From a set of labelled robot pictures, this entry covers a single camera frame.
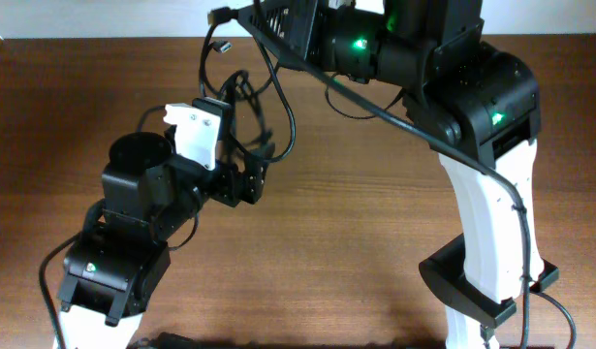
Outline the black usb cable long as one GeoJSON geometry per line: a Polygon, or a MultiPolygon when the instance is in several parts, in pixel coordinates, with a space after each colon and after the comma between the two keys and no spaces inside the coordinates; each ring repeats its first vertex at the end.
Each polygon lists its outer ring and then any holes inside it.
{"type": "Polygon", "coordinates": [[[234,124],[230,125],[228,140],[234,147],[236,147],[243,154],[243,157],[246,160],[256,160],[265,164],[277,163],[286,158],[292,151],[296,141],[297,129],[294,113],[284,94],[284,91],[282,90],[282,86],[277,76],[277,72],[280,69],[280,65],[272,65],[267,49],[265,48],[263,43],[257,38],[253,38],[269,72],[269,77],[261,87],[255,89],[252,86],[249,80],[249,73],[245,70],[235,71],[225,80],[225,82],[219,89],[215,89],[212,86],[206,75],[206,59],[208,58],[210,51],[212,49],[215,49],[218,52],[222,53],[224,51],[223,46],[227,44],[225,42],[211,42],[211,37],[216,27],[225,24],[233,19],[237,19],[237,17],[238,10],[232,10],[229,7],[218,8],[212,10],[208,14],[207,19],[210,27],[204,38],[204,45],[202,48],[199,66],[200,91],[203,97],[205,97],[206,93],[209,92],[212,96],[228,103],[231,107],[235,107],[235,104],[237,102],[247,102],[250,105],[250,108],[252,109],[253,113],[255,113],[255,116],[258,118],[261,128],[260,137],[254,140],[253,143],[267,145],[267,142],[270,138],[270,134],[267,133],[267,129],[265,126],[265,117],[263,115],[263,109],[260,103],[260,95],[263,94],[266,91],[266,89],[272,84],[276,90],[280,102],[282,103],[286,111],[289,120],[290,138],[289,143],[283,150],[283,152],[277,156],[273,156],[257,155],[254,152],[249,151],[243,143],[240,143],[236,139],[234,135],[234,124]]]}

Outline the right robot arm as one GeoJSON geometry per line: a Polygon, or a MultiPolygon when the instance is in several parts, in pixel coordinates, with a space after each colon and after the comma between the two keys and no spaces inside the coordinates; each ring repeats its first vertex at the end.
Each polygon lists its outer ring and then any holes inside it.
{"type": "Polygon", "coordinates": [[[285,68],[305,71],[427,141],[455,191],[461,234],[422,261],[445,305],[449,348],[494,348],[495,330],[558,276],[539,254],[532,172],[539,86],[482,38],[479,0],[256,1],[238,23],[285,68]]]}

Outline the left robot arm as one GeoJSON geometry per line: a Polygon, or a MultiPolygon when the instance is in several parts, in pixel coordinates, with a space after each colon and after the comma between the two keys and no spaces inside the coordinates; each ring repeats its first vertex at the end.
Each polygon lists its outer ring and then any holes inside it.
{"type": "Polygon", "coordinates": [[[235,207],[263,194],[275,150],[270,134],[241,158],[235,138],[223,145],[228,161],[202,165],[178,152],[176,129],[135,132],[115,141],[102,173],[104,196],[87,211],[79,233],[59,245],[66,253],[57,298],[46,271],[39,279],[56,348],[125,348],[137,331],[175,247],[170,237],[200,221],[208,200],[235,207]]]}

